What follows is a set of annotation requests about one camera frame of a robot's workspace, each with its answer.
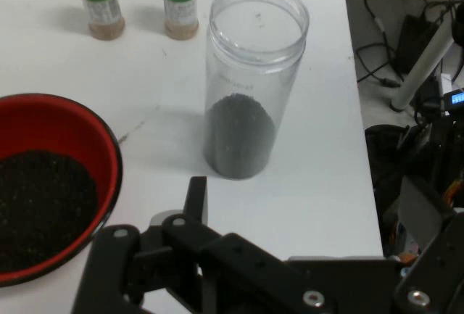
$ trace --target bowl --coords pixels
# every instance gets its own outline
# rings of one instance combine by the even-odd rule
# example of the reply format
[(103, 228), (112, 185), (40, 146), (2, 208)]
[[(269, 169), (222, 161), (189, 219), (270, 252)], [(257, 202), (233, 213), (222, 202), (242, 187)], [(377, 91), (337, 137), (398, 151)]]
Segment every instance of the bowl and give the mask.
[(87, 229), (66, 249), (30, 268), (0, 273), (0, 286), (38, 278), (76, 256), (107, 221), (123, 179), (117, 139), (89, 108), (49, 94), (0, 98), (0, 159), (31, 149), (67, 155), (84, 165), (96, 183), (97, 211)]

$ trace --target white pole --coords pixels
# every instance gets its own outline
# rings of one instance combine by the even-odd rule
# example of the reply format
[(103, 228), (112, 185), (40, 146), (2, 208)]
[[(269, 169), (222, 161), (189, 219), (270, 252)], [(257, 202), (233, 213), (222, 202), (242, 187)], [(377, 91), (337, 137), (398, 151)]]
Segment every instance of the white pole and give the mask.
[(413, 99), (415, 92), (425, 82), (434, 68), (440, 63), (442, 57), (453, 44), (451, 31), (451, 15), (444, 17), (443, 23), (423, 51), (419, 60), (402, 83), (398, 92), (391, 101), (391, 108), (395, 111), (404, 110)]

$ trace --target white table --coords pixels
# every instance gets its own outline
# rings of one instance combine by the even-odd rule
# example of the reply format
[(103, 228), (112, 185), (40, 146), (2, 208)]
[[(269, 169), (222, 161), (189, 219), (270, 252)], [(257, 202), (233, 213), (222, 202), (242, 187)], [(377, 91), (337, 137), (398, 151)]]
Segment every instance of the white table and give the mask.
[[(108, 224), (144, 230), (155, 213), (182, 208), (190, 176), (209, 175), (209, 225), (220, 233), (237, 232), (281, 259), (379, 256), (345, 0), (303, 1), (307, 49), (271, 162), (250, 180), (217, 177), (200, 151), (212, 0), (198, 0), (201, 28), (185, 42), (162, 33), (162, 0), (120, 0), (127, 28), (112, 42), (90, 37), (80, 0), (0, 0), (0, 94), (67, 96), (117, 137), (132, 132)], [(87, 254), (0, 289), (0, 313), (68, 313)], [(147, 296), (146, 307), (183, 312), (163, 292)]]

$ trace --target floor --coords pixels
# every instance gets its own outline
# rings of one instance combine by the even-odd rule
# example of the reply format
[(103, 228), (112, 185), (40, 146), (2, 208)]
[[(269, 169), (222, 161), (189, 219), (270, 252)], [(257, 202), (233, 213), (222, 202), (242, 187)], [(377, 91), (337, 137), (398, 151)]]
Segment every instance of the floor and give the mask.
[[(419, 15), (423, 8), (422, 0), (368, 0), (370, 7), (377, 17), (384, 22), (389, 42), (396, 47), (403, 18), (406, 14)], [(352, 36), (353, 49), (358, 46), (381, 41), (378, 28), (365, 10), (363, 0), (347, 0), (349, 26)], [(439, 13), (430, 11), (428, 19), (435, 20)], [(382, 48), (373, 48), (363, 52), (365, 63), (370, 68), (375, 68), (386, 61), (385, 51)], [(448, 51), (444, 58), (444, 73), (454, 75), (460, 58), (460, 47), (456, 44)], [(366, 71), (356, 61), (356, 73), (358, 78), (364, 76)], [(379, 77), (396, 79), (389, 67), (378, 72)], [(464, 86), (464, 72), (457, 79), (457, 84)], [(358, 85), (361, 100), (362, 120), (364, 127), (368, 128), (376, 124), (413, 125), (412, 108), (397, 113), (389, 108), (389, 102), (397, 89), (384, 88), (373, 78), (367, 78)]]

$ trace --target black seeds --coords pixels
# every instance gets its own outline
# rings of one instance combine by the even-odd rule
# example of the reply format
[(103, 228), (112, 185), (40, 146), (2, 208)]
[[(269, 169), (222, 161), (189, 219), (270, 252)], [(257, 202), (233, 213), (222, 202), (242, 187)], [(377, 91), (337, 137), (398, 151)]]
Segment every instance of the black seeds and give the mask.
[(249, 178), (268, 163), (276, 127), (259, 102), (232, 94), (206, 114), (205, 157), (219, 174)]
[(96, 214), (94, 180), (71, 157), (27, 151), (0, 160), (0, 273), (72, 244)]

